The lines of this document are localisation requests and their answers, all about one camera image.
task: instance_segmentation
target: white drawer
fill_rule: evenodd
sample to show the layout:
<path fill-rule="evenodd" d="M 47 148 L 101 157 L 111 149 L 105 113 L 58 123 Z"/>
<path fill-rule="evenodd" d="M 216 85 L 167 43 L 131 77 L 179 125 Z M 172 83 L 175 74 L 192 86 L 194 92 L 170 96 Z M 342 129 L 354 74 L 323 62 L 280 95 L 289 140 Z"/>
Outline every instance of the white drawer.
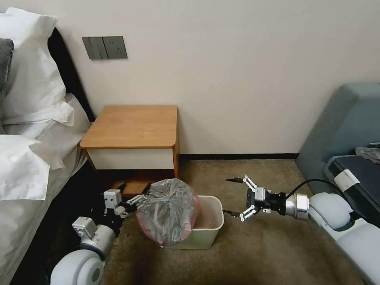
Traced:
<path fill-rule="evenodd" d="M 88 149 L 96 169 L 173 169 L 173 150 Z"/>

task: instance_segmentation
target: trash can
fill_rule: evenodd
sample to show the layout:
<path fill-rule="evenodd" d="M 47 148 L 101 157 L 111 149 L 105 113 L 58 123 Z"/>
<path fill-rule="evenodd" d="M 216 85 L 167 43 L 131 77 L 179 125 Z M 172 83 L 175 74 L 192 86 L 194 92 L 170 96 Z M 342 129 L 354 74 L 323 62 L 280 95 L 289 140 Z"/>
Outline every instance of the trash can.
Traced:
<path fill-rule="evenodd" d="M 199 210 L 190 235 L 170 249 L 209 249 L 224 224 L 222 203 L 214 196 L 198 196 Z"/>

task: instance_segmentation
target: headboard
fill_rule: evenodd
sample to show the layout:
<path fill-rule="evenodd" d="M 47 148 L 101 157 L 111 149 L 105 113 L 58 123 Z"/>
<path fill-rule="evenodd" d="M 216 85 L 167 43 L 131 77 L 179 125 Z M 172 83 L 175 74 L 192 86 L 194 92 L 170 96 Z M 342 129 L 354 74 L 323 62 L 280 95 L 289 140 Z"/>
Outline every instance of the headboard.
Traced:
<path fill-rule="evenodd" d="M 88 103 L 70 53 L 57 28 L 54 28 L 53 33 L 47 40 L 47 47 L 49 48 L 51 57 L 58 66 L 59 73 L 66 87 L 66 93 L 72 93 L 78 99 L 90 122 L 95 121 L 94 113 Z"/>

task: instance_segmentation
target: plastic bag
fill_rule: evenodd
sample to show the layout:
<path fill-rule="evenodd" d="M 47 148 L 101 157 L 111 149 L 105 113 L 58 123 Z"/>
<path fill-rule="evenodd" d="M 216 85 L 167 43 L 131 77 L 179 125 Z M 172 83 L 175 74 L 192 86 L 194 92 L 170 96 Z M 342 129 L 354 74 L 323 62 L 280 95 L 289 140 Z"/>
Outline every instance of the plastic bag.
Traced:
<path fill-rule="evenodd" d="M 191 233 L 199 209 L 198 196 L 180 179 L 151 184 L 147 201 L 137 210 L 144 233 L 160 247 L 185 240 Z"/>
<path fill-rule="evenodd" d="M 359 146 L 356 148 L 356 155 L 370 160 L 374 163 L 380 163 L 380 142 Z"/>

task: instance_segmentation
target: light switch panel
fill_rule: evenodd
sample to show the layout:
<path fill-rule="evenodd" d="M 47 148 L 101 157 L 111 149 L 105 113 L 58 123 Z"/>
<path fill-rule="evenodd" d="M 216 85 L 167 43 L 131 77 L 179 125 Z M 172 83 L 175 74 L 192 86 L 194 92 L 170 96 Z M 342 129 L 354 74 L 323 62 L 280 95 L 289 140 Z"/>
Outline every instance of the light switch panel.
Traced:
<path fill-rule="evenodd" d="M 89 59 L 108 59 L 102 37 L 83 37 L 82 40 Z"/>
<path fill-rule="evenodd" d="M 103 42 L 109 59 L 128 58 L 123 36 L 103 37 Z"/>

